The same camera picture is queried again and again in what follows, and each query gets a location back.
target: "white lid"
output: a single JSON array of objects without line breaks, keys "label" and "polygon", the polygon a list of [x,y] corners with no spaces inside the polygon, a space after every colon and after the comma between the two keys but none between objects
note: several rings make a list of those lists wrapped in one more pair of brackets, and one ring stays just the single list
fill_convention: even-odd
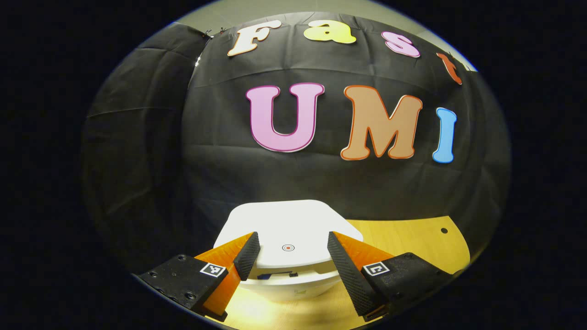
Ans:
[{"label": "white lid", "polygon": [[296,200],[237,206],[214,247],[251,231],[259,233],[257,268],[299,267],[331,260],[327,248],[330,231],[363,241],[363,235],[327,204]]}]

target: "orange letter m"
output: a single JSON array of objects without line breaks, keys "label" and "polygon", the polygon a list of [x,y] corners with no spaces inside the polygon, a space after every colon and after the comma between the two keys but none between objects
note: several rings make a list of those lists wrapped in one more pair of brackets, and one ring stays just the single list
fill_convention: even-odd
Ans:
[{"label": "orange letter m", "polygon": [[345,96],[353,102],[353,124],[348,147],[340,151],[345,160],[361,160],[369,156],[367,133],[371,135],[375,155],[381,157],[395,137],[387,153],[393,159],[407,159],[414,155],[414,135],[422,101],[404,95],[397,102],[391,116],[379,92],[369,86],[352,85],[345,88]]}]

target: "white wall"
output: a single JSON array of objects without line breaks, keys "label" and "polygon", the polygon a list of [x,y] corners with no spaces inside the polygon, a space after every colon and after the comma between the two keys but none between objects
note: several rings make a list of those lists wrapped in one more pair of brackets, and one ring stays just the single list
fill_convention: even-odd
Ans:
[{"label": "white wall", "polygon": [[218,0],[198,8],[177,22],[200,31],[211,29],[209,34],[213,35],[220,32],[220,28],[231,28],[261,17],[311,11],[348,14],[395,26],[435,44],[445,52],[451,53],[469,70],[476,71],[463,55],[434,33],[403,14],[370,0]]}]

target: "yellow letter a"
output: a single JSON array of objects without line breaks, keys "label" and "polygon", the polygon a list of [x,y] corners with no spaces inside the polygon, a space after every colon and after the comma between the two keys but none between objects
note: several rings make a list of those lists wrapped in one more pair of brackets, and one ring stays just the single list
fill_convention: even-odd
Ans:
[{"label": "yellow letter a", "polygon": [[350,34],[350,27],[341,22],[321,19],[319,21],[312,21],[308,25],[311,28],[304,31],[303,35],[310,40],[333,40],[338,43],[353,43],[357,40],[357,38]]}]

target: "white container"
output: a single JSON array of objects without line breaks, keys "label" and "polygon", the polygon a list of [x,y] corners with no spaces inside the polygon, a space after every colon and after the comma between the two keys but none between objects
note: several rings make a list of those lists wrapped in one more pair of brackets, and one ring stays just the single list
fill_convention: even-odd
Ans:
[{"label": "white container", "polygon": [[[340,281],[327,248],[330,231],[363,241],[363,235],[327,204],[298,200],[234,208],[214,247],[251,231],[258,232],[261,250],[240,287],[273,301],[315,297]],[[258,279],[262,274],[271,275]]]}]

